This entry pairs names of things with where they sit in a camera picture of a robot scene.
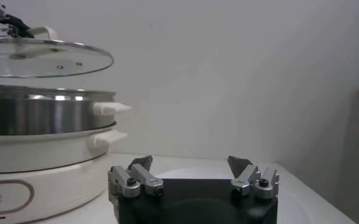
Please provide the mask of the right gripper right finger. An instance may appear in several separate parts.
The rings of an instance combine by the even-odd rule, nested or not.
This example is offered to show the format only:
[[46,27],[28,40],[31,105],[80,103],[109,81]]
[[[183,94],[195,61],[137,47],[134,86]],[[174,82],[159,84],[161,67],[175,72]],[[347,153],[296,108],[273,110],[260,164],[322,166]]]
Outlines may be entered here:
[[242,198],[251,192],[261,200],[271,200],[279,194],[279,174],[272,167],[263,173],[248,159],[228,156],[227,162],[234,179],[230,181],[232,196]]

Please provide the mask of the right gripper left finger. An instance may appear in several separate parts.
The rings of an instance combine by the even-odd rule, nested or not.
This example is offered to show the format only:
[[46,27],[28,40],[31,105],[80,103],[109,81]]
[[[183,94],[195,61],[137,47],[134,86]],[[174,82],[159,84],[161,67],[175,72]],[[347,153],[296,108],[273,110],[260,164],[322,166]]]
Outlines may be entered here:
[[135,158],[127,168],[112,166],[108,171],[108,192],[110,195],[137,198],[144,192],[153,197],[164,194],[164,183],[161,178],[153,176],[150,168],[153,157],[151,155]]

